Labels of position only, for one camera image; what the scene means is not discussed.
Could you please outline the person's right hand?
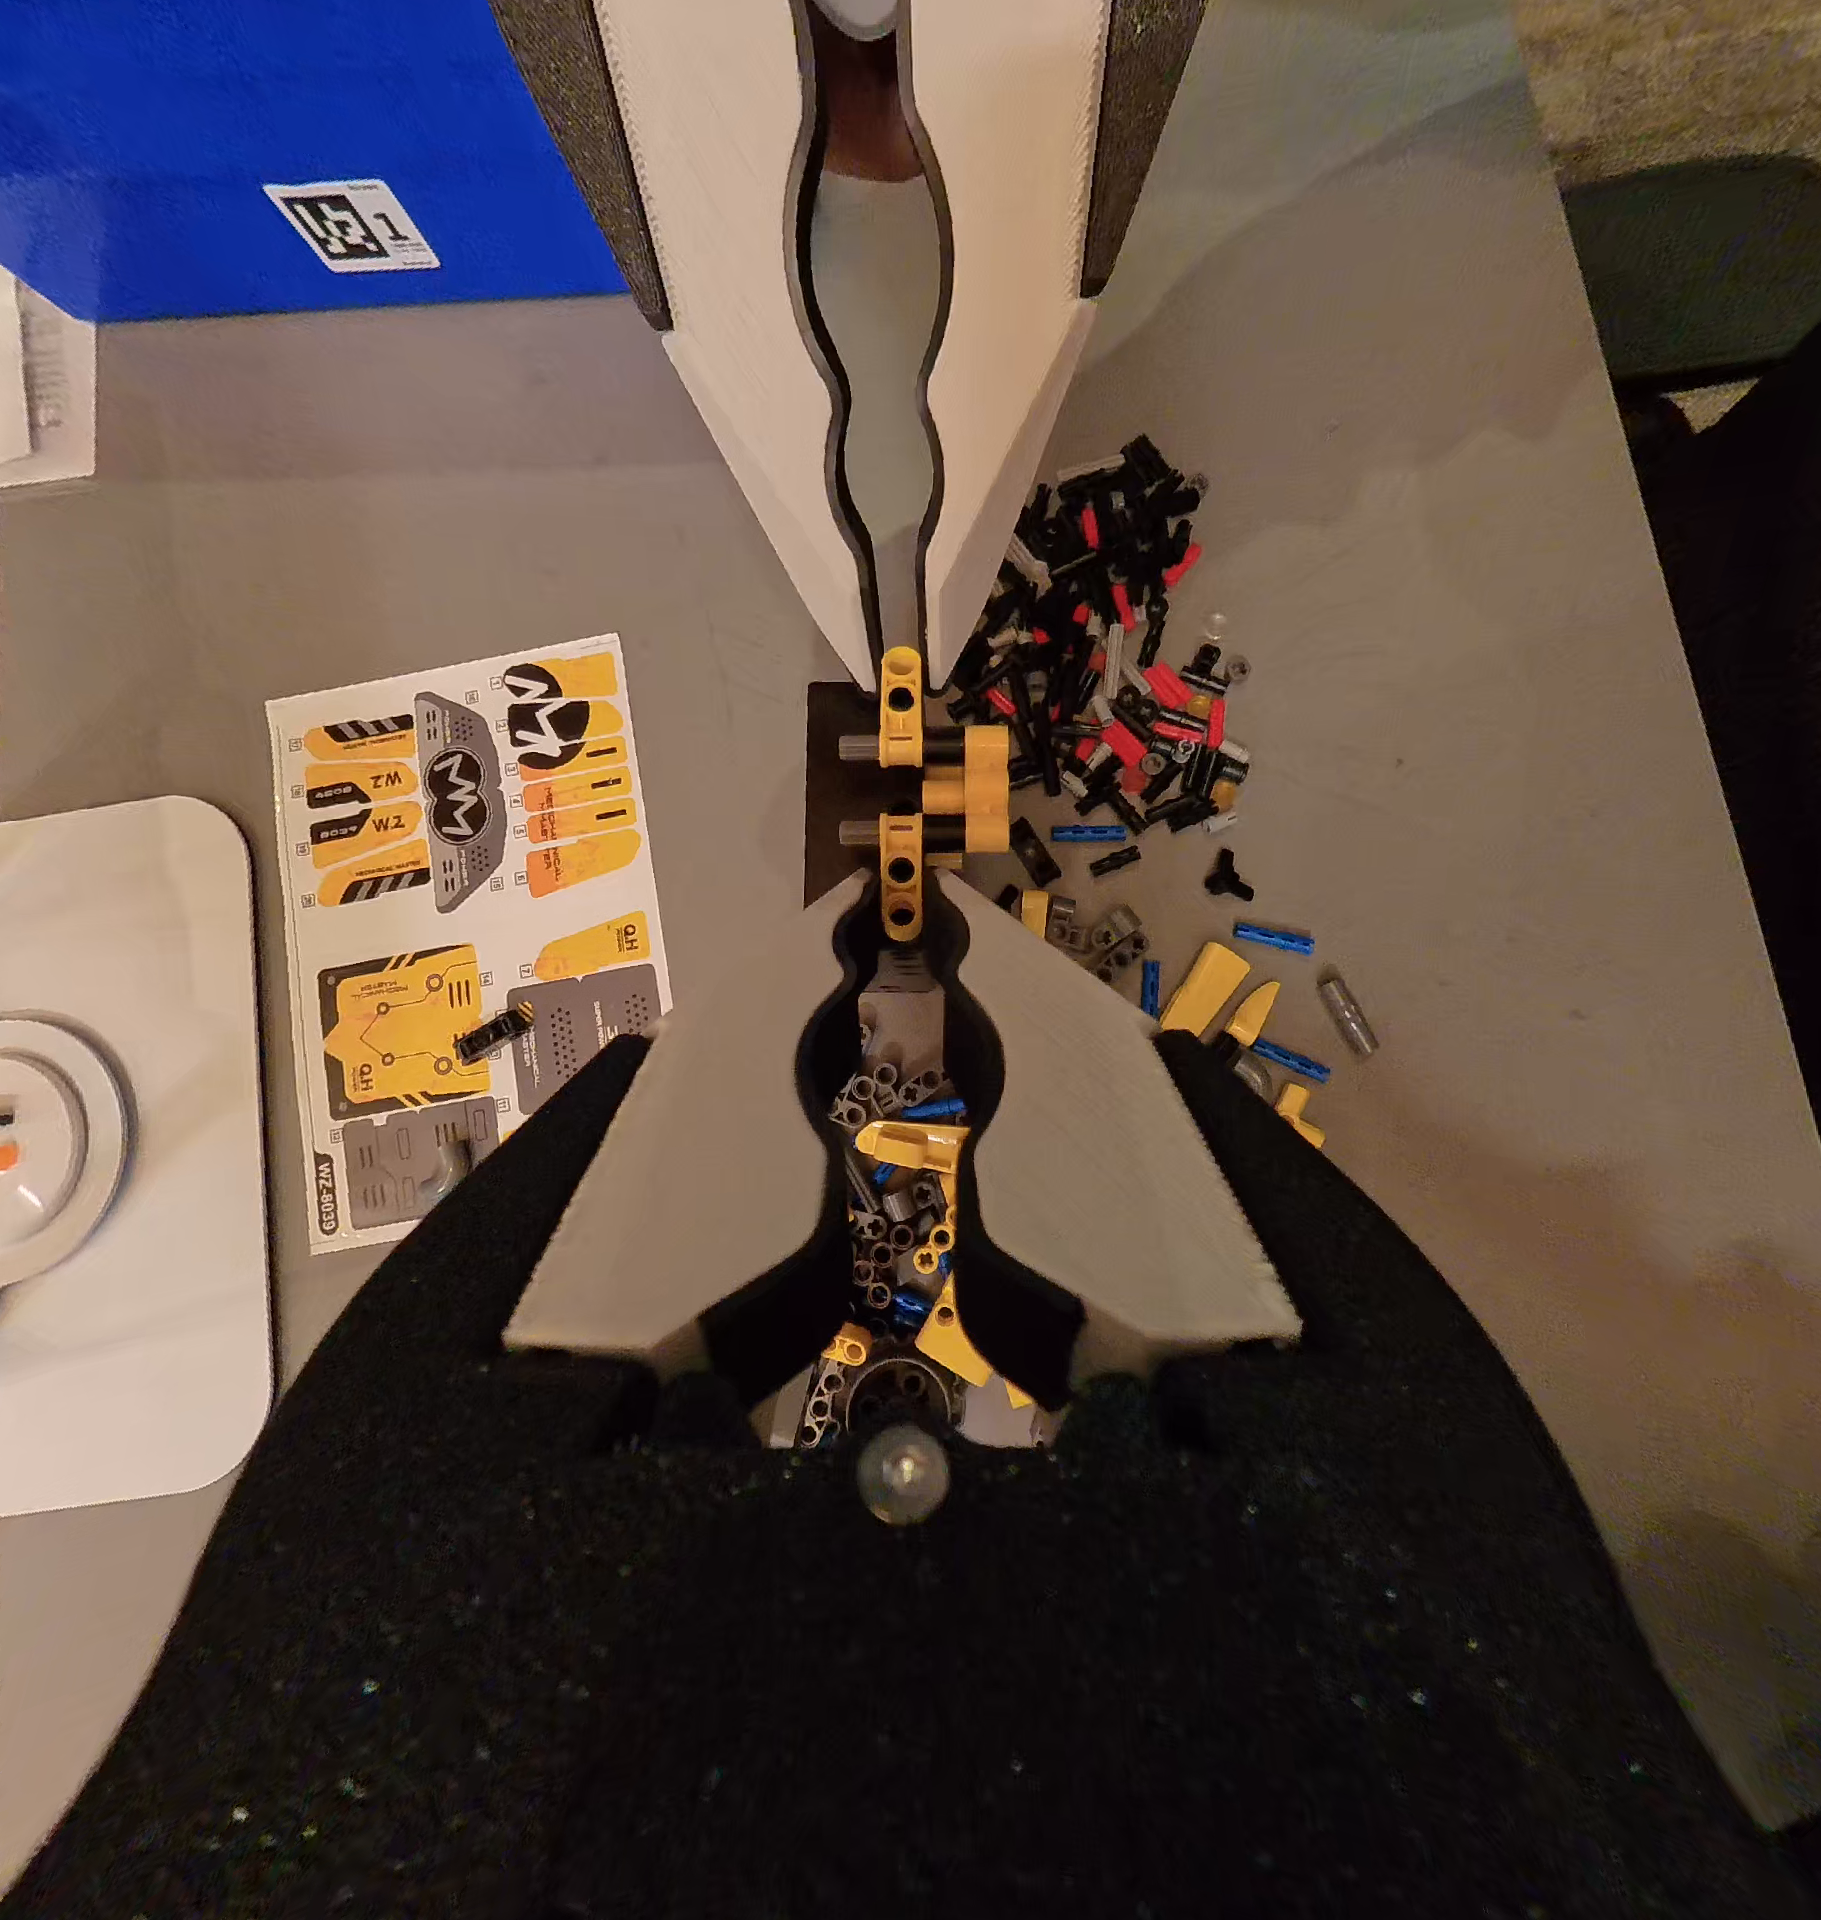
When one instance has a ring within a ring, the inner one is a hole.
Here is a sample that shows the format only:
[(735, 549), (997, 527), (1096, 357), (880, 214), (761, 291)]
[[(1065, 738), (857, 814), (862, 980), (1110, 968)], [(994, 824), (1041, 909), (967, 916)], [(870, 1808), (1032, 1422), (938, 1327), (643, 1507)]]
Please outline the person's right hand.
[(917, 178), (924, 161), (901, 101), (897, 37), (857, 37), (814, 14), (811, 48), (824, 114), (824, 171), (870, 182)]

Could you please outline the white rounded tray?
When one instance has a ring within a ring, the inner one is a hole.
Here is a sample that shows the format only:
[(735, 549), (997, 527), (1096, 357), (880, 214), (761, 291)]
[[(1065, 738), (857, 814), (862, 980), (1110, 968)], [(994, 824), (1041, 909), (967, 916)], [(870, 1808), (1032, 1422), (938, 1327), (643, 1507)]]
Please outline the white rounded tray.
[(270, 1403), (236, 824), (190, 797), (0, 823), (0, 1007), (90, 1028), (138, 1117), (101, 1248), (0, 1309), (0, 1518), (200, 1488)]

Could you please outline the pile of yellow grey bricks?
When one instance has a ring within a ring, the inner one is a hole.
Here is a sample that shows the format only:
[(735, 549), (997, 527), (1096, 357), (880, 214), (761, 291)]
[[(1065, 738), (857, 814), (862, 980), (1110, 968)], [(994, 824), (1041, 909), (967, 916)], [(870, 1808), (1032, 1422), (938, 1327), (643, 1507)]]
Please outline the pile of yellow grey bricks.
[(957, 1309), (957, 1170), (970, 1131), (947, 1064), (947, 996), (887, 944), (857, 1000), (857, 1061), (829, 1097), (841, 1143), (844, 1321), (760, 1414), (769, 1445), (824, 1451), (924, 1414), (983, 1445), (1049, 1445), (1061, 1420), (997, 1375)]

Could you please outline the large yellow curved brick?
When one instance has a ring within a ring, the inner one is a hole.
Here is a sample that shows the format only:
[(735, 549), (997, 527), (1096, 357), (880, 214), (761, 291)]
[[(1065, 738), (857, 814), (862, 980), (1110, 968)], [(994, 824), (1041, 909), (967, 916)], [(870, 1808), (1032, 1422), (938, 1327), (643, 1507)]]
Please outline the large yellow curved brick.
[(1161, 1033), (1202, 1037), (1248, 977), (1248, 961), (1224, 941), (1202, 941), (1194, 968), (1161, 1010)]

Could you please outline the black office chair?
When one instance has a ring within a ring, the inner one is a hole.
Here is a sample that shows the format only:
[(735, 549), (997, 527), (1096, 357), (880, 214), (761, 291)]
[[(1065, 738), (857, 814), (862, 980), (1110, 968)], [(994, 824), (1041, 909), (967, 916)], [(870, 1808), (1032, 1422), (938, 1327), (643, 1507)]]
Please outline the black office chair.
[(1621, 398), (1757, 378), (1821, 324), (1821, 167), (1701, 154), (1563, 191)]

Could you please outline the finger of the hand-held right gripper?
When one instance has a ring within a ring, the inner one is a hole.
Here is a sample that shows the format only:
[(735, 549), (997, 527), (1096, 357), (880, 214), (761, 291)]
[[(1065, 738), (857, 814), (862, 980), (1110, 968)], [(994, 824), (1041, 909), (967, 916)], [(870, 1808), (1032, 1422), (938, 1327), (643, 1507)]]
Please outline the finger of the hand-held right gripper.
[(928, 674), (961, 661), (1094, 322), (1082, 285), (1109, 3), (911, 3), (907, 101), (938, 168), (947, 318), (924, 375), (942, 498)]
[(804, 609), (874, 685), (874, 561), (844, 483), (844, 375), (802, 267), (818, 95), (802, 3), (596, 3), (667, 291), (662, 351)]

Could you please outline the yellow and black brick assembly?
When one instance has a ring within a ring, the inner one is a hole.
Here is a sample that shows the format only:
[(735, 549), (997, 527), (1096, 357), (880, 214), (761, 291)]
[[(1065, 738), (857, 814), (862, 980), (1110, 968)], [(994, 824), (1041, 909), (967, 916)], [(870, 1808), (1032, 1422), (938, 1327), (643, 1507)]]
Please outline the yellow and black brick assembly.
[(874, 851), (848, 845), (844, 823), (874, 828), (890, 802), (890, 770), (880, 764), (880, 695), (849, 682), (804, 688), (804, 844), (802, 903), (822, 900)]

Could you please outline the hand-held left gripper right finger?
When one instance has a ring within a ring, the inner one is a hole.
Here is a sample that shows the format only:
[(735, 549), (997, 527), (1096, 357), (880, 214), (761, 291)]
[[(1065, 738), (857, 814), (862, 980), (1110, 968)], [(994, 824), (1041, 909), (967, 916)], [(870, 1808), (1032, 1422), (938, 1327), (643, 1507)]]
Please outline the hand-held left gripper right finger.
[(997, 1303), (961, 1274), (983, 1356), (1212, 1356), (1295, 1341), (1302, 1315), (1156, 1056), (1155, 1021), (942, 874), (967, 925), (957, 988), (987, 1021), (1002, 1084), (970, 1131), (983, 1262), (1036, 1283)]

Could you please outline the yellow grey sticker sheet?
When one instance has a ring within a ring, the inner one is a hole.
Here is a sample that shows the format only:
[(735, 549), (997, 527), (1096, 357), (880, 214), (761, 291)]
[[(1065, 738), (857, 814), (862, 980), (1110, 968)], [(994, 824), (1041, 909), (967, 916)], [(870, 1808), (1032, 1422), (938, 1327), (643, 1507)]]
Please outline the yellow grey sticker sheet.
[[(269, 701), (310, 1254), (403, 1240), (447, 1141), (478, 1164), (670, 1014), (618, 634)], [(529, 1001), (462, 1064), (450, 1040)]]

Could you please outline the person's black sweater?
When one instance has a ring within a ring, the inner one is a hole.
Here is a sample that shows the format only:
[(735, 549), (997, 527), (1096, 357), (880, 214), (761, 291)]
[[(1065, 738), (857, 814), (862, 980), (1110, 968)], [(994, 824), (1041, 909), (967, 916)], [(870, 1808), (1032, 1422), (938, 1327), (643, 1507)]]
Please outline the person's black sweater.
[(1629, 450), (1821, 1137), (1821, 324)]

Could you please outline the white printed paper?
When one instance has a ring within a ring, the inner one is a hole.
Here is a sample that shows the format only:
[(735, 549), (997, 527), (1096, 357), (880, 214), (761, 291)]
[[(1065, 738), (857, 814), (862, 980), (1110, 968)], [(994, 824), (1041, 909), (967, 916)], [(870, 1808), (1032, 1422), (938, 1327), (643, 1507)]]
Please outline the white printed paper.
[(0, 264), (0, 493), (97, 465), (97, 333)]

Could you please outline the blue storage box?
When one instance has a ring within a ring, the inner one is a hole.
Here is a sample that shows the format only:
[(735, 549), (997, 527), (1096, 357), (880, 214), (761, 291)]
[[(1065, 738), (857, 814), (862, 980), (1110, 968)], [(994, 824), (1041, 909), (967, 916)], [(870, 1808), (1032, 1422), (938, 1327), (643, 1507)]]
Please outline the blue storage box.
[(625, 291), (490, 3), (0, 3), (0, 264), (96, 324)]

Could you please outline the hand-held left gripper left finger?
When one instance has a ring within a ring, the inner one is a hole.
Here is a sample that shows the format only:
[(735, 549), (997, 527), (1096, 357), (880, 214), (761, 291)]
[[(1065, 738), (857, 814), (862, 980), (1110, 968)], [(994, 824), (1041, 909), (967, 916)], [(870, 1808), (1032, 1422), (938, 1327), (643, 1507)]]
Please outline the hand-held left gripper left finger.
[(865, 888), (848, 874), (667, 1014), (505, 1347), (703, 1369), (703, 1314), (804, 1248), (829, 1156), (804, 1114), (797, 1047), (844, 988), (832, 934)]

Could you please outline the pile of black red pins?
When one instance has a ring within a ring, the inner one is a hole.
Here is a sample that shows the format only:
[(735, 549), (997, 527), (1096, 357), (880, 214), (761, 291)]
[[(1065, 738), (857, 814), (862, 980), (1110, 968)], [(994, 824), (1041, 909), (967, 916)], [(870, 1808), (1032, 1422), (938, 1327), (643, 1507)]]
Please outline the pile of black red pins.
[(1187, 664), (1165, 645), (1202, 561), (1205, 488), (1145, 433), (1032, 483), (947, 677), (957, 724), (1009, 727), (1016, 782), (1110, 811), (1128, 836), (1228, 820), (1248, 778), (1221, 643)]

